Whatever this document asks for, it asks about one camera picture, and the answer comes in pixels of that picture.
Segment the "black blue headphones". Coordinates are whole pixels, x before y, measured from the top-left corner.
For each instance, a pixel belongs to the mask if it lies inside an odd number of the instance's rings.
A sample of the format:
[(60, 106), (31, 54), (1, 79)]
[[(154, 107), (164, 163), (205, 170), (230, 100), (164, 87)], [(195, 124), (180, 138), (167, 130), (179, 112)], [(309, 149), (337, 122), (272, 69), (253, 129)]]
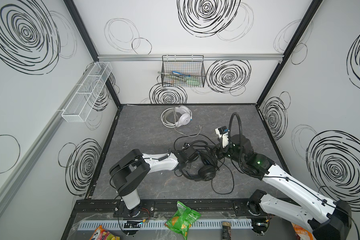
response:
[[(186, 179), (194, 182), (210, 182), (211, 188), (214, 193), (220, 196), (225, 196), (233, 193), (235, 189), (235, 177), (230, 167), (225, 163), (225, 160), (218, 160), (215, 155), (216, 147), (212, 140), (194, 140), (190, 143), (184, 143), (182, 150), (186, 146), (193, 146), (194, 149), (199, 153), (199, 157), (194, 162), (187, 164), (178, 164), (175, 168), (177, 177), (185, 177)], [(227, 192), (218, 192), (214, 188), (214, 179), (217, 173), (221, 170), (228, 170), (231, 175), (232, 187)]]

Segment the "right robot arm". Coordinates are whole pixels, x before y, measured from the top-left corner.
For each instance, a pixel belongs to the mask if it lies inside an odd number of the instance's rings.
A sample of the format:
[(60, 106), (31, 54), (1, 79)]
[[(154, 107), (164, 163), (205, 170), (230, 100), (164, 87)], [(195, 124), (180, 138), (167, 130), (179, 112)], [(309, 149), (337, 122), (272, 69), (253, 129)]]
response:
[(228, 126), (218, 127), (215, 131), (219, 139), (219, 159), (230, 159), (239, 173), (271, 185), (293, 200), (286, 202), (256, 190), (247, 202), (250, 214), (278, 216), (303, 227), (317, 240), (345, 240), (351, 228), (357, 226), (348, 203), (315, 192), (267, 156), (256, 153), (250, 140), (243, 135), (238, 113), (231, 115)]

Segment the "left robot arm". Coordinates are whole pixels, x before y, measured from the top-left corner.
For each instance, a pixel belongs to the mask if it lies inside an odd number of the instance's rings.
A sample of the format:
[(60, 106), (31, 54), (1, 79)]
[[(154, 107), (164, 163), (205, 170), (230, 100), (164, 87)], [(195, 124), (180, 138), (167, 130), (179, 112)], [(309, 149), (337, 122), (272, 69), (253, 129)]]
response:
[(198, 158), (199, 154), (193, 147), (180, 151), (168, 150), (167, 153), (155, 155), (134, 149), (110, 168), (110, 182), (125, 204), (129, 216), (135, 217), (142, 209), (137, 188), (146, 175), (182, 170)]

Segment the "white headphones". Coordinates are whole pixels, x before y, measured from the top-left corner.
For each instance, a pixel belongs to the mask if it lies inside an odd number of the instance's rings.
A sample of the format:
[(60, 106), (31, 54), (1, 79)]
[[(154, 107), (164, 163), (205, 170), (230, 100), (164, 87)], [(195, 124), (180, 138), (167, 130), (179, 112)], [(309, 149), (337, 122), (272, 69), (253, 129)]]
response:
[(161, 113), (161, 122), (165, 127), (174, 129), (177, 133), (185, 137), (194, 138), (201, 134), (202, 131), (201, 125), (199, 125), (198, 132), (193, 135), (188, 135), (178, 130), (179, 127), (188, 125), (192, 119), (193, 119), (192, 111), (184, 105), (179, 105), (176, 107), (165, 109)]

